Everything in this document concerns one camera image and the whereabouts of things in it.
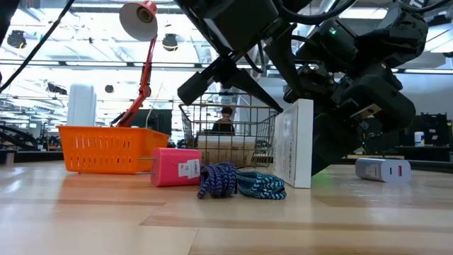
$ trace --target ceiling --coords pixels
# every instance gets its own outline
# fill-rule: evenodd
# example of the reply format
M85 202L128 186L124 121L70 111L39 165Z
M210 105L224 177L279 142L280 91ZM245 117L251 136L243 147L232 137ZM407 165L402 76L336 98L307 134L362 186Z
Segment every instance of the ceiling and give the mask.
M131 104L130 99L138 95L141 62L145 60L149 44L137 42L122 29L118 11L125 2L128 1L75 1L58 29L33 58L29 68L17 77L8 91L0 95L2 100L0 104L3 104L0 106L0 118L5 121L22 120L26 115L32 120L46 119L55 125L64 124L67 114L67 96L50 93L47 89L49 83L68 91L71 84L75 83L94 85L99 100L97 109L99 125L109 123L126 110ZM201 70L215 60L217 53L175 4L171 1L155 2L158 5L160 36L154 50L153 61L157 62L158 68L153 70L151 80L153 92L145 107L171 108L180 102L176 89L195 71ZM361 0L345 11L341 17L358 33L372 30L385 16L385 6L390 2ZM331 4L330 0L315 0L302 12L317 13L329 4ZM64 5L65 0L23 2L11 21L10 32L24 31L27 45L23 49L14 48L6 42L1 46L0 68L4 77L9 77L20 61L36 46ZM299 25L295 33L306 35L311 29L311 26ZM418 62L414 62L413 66L407 68L437 68L444 65L445 58L440 53L435 55L432 52L452 51L453 40L450 38L453 38L453 30L449 29L448 27L430 31L431 39L439 40L441 37L442 43L428 43L427 46L431 52L424 54L426 57L423 61L420 58ZM162 47L161 40L167 33L178 35L179 48L175 52L167 52ZM297 47L299 45L294 42L294 50ZM251 55L253 60L260 64L256 51L252 51ZM239 64L246 64L246 62L240 60ZM113 85L115 91L106 93L106 85ZM210 87L211 92L219 90L219 84L213 84ZM210 100L219 101L221 98L211 96Z

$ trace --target basket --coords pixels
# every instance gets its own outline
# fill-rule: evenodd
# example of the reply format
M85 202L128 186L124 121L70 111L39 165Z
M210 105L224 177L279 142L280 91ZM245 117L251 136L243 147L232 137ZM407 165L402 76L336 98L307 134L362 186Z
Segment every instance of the basket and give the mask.
M150 171L156 147L167 147L168 135L147 128L59 126L67 171L135 174Z

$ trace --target man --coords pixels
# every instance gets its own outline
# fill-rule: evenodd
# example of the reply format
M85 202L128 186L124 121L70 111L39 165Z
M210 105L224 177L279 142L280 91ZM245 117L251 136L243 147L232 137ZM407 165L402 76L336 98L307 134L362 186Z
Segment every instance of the man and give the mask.
M233 122L231 121L231 115L233 109L231 107L222 108L222 118L212 126L212 133L216 135L234 135Z

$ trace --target blue rope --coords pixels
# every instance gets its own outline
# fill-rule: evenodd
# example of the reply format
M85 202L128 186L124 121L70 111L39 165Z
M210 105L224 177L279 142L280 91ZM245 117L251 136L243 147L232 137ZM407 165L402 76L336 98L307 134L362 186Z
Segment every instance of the blue rope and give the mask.
M285 182L272 174L257 171L237 171L232 163L209 164L202 167L208 174L201 185L198 198L210 193L214 198L228 198L237 184L245 196L260 199L282 200L286 198Z

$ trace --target navy blue cord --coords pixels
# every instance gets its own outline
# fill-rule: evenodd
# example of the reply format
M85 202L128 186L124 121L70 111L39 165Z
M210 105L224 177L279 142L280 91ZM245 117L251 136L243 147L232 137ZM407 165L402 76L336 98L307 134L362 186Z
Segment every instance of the navy blue cord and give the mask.
M200 187L198 198L203 198L206 193L214 198L228 198L236 185L239 192L248 197L273 200L286 198L285 182L272 174L237 171L232 163L204 165L201 173L207 178Z

